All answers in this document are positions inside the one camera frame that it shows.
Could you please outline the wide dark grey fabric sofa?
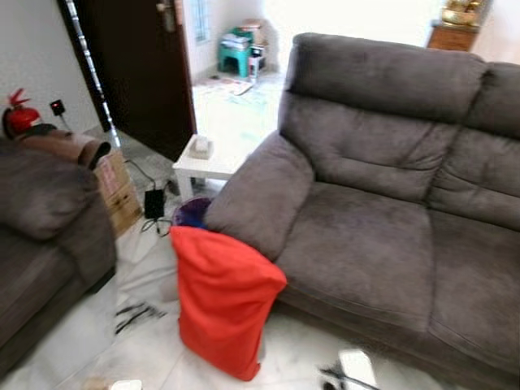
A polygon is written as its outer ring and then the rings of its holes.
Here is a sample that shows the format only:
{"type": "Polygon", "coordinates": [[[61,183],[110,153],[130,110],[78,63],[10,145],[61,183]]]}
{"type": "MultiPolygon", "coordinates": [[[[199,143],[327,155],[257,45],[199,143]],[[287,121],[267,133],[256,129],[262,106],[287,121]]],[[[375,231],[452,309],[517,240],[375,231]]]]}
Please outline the wide dark grey fabric sofa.
{"type": "Polygon", "coordinates": [[[279,302],[471,390],[520,388],[520,67],[294,37],[276,130],[206,226],[271,260],[279,302]]]}

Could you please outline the brown wooden cabinet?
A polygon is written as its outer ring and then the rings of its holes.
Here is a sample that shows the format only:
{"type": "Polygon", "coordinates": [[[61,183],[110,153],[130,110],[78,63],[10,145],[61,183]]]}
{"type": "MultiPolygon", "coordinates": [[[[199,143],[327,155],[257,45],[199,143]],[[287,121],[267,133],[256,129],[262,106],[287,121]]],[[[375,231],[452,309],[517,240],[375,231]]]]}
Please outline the brown wooden cabinet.
{"type": "Polygon", "coordinates": [[[478,34],[479,27],[434,21],[431,23],[427,48],[469,52],[478,34]]]}

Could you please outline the golden ornament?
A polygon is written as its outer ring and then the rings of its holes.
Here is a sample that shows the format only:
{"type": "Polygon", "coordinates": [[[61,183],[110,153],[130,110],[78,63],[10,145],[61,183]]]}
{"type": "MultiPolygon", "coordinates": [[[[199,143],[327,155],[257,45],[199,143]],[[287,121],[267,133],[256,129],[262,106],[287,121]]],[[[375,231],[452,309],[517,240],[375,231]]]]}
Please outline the golden ornament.
{"type": "Polygon", "coordinates": [[[479,26],[488,0],[445,0],[440,19],[446,24],[479,26]]]}

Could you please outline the white side table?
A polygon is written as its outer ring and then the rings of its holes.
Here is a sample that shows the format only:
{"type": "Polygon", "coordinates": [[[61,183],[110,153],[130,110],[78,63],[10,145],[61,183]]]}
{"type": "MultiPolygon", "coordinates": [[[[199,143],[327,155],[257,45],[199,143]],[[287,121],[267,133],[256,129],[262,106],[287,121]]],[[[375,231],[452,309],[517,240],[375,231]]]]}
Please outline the white side table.
{"type": "Polygon", "coordinates": [[[229,180],[261,141],[270,133],[220,132],[211,135],[194,134],[181,155],[172,163],[182,201],[194,197],[192,179],[229,180]],[[197,158],[192,147],[197,140],[208,138],[211,153],[197,158]]]}

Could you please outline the teal plastic stool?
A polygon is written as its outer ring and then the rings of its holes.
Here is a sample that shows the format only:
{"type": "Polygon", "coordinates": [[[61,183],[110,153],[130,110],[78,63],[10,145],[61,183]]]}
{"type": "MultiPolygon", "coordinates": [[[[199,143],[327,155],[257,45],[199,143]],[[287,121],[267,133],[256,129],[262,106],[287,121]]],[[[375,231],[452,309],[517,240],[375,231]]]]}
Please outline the teal plastic stool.
{"type": "Polygon", "coordinates": [[[253,34],[241,28],[234,28],[220,37],[218,48],[219,72],[248,77],[249,59],[253,45],[253,34]]]}

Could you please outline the beige tissue box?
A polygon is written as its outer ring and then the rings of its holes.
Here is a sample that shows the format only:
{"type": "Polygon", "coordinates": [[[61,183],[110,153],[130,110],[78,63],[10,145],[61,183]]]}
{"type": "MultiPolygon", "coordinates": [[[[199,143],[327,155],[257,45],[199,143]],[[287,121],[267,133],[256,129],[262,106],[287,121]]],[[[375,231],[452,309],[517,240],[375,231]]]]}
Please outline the beige tissue box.
{"type": "Polygon", "coordinates": [[[189,158],[206,160],[213,154],[213,141],[204,135],[194,134],[186,148],[189,158]]]}

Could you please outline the purple waste bin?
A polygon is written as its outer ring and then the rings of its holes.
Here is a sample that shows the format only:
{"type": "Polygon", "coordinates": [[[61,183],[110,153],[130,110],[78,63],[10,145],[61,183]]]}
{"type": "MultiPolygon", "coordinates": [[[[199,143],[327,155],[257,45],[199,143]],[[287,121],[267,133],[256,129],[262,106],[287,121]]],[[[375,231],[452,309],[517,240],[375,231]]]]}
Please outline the purple waste bin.
{"type": "Polygon", "coordinates": [[[205,217],[212,203],[211,197],[196,197],[175,208],[172,224],[207,230],[205,217]]]}

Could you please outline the black power adapter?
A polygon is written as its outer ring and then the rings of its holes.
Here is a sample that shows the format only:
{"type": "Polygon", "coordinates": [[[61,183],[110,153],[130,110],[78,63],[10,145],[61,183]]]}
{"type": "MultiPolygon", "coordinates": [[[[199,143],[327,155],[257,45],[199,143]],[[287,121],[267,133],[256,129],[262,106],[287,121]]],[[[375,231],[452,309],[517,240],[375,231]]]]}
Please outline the black power adapter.
{"type": "Polygon", "coordinates": [[[149,220],[159,220],[166,216],[166,189],[153,188],[144,192],[144,216],[149,220]]]}

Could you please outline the dark brown wooden door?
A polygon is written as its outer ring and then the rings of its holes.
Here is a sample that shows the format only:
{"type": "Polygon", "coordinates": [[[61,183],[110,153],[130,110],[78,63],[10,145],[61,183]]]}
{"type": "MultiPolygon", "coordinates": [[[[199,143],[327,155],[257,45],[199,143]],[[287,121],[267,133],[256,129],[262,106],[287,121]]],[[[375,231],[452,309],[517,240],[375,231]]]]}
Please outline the dark brown wooden door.
{"type": "MultiPolygon", "coordinates": [[[[68,38],[67,12],[62,12],[68,38]]],[[[181,0],[76,0],[119,134],[175,161],[196,133],[181,0]]]]}

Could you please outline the brown cardboard box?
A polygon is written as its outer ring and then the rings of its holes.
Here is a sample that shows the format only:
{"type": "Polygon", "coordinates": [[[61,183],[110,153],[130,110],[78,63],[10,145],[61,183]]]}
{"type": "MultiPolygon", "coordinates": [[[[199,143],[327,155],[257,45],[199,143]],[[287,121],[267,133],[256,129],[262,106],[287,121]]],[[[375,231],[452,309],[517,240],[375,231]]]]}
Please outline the brown cardboard box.
{"type": "Polygon", "coordinates": [[[115,235],[122,236],[144,215],[137,189],[130,179],[122,152],[112,149],[93,169],[99,182],[115,235]]]}

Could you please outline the brown folded cloth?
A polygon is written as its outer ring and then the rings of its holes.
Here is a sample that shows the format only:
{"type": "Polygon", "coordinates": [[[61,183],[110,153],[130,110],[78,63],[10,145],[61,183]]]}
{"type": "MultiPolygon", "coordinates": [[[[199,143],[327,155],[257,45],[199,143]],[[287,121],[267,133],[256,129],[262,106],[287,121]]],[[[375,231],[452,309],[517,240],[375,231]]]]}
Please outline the brown folded cloth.
{"type": "Polygon", "coordinates": [[[112,150],[111,143],[89,135],[64,130],[50,129],[45,132],[30,132],[16,141],[29,148],[52,153],[60,158],[93,170],[100,159],[112,150]]]}

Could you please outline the chrome door frame strip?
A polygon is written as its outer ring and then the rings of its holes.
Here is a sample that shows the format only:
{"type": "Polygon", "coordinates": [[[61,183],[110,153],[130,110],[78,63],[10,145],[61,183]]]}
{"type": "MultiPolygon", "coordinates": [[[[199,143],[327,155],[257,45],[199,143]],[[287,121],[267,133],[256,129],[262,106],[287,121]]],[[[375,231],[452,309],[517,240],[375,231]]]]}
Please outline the chrome door frame strip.
{"type": "Polygon", "coordinates": [[[76,7],[76,0],[58,0],[63,5],[63,10],[67,12],[68,28],[71,29],[73,37],[73,45],[77,59],[80,62],[81,71],[90,94],[90,99],[93,101],[94,111],[99,116],[102,131],[107,135],[108,140],[114,144],[118,150],[122,149],[122,142],[120,142],[119,131],[112,123],[111,112],[105,99],[102,83],[97,74],[97,68],[94,66],[92,52],[89,51],[88,40],[83,33],[81,27],[78,10],[76,7]]]}

